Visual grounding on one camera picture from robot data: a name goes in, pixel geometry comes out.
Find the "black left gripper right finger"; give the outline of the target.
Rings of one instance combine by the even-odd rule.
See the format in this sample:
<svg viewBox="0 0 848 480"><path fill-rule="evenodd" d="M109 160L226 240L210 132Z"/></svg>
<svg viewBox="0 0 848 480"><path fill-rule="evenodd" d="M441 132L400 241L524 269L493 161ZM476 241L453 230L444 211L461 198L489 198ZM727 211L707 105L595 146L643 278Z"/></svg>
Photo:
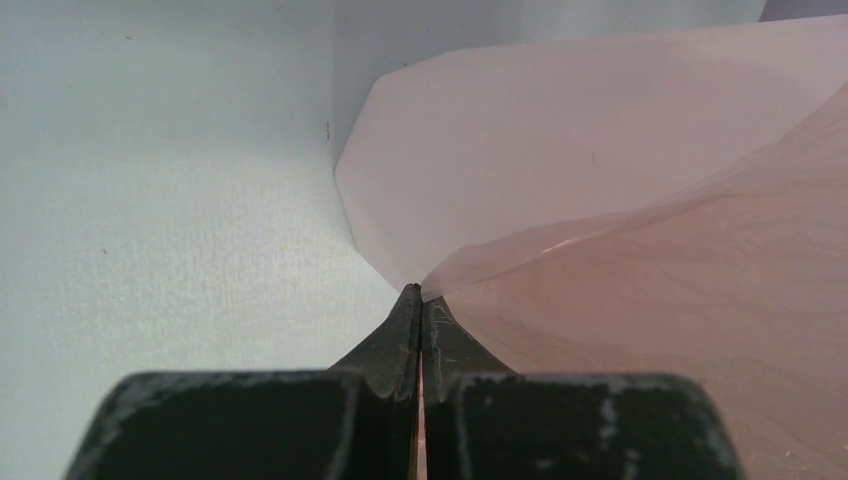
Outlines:
<svg viewBox="0 0 848 480"><path fill-rule="evenodd" d="M422 308L432 479L741 479L705 392L668 374L519 374L455 320Z"/></svg>

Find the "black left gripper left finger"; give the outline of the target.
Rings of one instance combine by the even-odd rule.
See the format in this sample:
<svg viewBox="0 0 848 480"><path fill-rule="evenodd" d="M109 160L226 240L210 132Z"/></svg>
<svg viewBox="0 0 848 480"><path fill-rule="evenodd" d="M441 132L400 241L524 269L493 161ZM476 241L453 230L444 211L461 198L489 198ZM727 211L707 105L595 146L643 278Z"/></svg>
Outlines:
<svg viewBox="0 0 848 480"><path fill-rule="evenodd" d="M331 367L149 371L94 414L70 479L411 479L420 288Z"/></svg>

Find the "pink plastic trash bag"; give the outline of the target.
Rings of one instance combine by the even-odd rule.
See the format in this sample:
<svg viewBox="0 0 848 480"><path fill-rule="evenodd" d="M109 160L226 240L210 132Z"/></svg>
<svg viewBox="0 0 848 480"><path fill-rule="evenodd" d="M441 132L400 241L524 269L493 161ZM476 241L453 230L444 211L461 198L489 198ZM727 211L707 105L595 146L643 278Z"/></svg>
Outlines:
<svg viewBox="0 0 848 480"><path fill-rule="evenodd" d="M522 373L693 380L751 479L843 479L847 92L655 204L462 248L422 293Z"/></svg>

